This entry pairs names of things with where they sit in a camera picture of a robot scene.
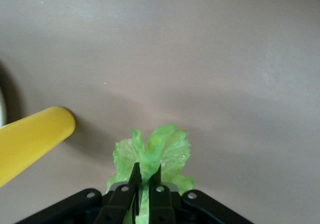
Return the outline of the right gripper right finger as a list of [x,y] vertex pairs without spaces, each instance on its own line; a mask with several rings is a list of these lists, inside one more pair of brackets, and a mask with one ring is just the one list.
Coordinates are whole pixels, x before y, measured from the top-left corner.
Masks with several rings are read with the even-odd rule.
[[158,168],[149,179],[149,224],[254,223],[200,190],[179,194],[177,185],[162,182]]

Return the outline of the yellow mustard squeeze bottle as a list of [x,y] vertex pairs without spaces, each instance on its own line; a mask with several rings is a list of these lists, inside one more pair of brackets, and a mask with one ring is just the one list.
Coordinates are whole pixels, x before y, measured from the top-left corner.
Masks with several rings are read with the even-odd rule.
[[75,130],[71,111],[53,106],[0,128],[0,188]]

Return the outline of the white round plate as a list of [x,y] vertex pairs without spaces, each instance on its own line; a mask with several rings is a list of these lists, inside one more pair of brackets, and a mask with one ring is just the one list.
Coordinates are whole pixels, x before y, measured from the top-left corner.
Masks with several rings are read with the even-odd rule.
[[5,97],[0,88],[0,128],[5,126],[7,123],[7,109],[6,109],[6,102]]

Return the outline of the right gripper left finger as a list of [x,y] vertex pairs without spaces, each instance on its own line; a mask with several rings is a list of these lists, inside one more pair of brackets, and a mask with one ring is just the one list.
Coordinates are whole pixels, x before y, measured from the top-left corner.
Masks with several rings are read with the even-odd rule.
[[140,165],[136,162],[129,181],[113,184],[107,194],[87,188],[15,224],[135,224],[140,185]]

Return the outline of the green lettuce leaf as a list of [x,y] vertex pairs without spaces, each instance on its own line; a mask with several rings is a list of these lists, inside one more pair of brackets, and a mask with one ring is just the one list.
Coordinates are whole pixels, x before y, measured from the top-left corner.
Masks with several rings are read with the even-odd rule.
[[157,170],[161,170],[161,180],[178,187],[180,194],[194,188],[194,179],[182,175],[190,153],[188,132],[174,124],[159,126],[144,143],[142,132],[132,129],[131,138],[115,144],[113,162],[115,175],[107,180],[107,188],[115,183],[128,181],[135,163],[139,164],[142,178],[142,200],[136,224],[149,224],[148,182]]

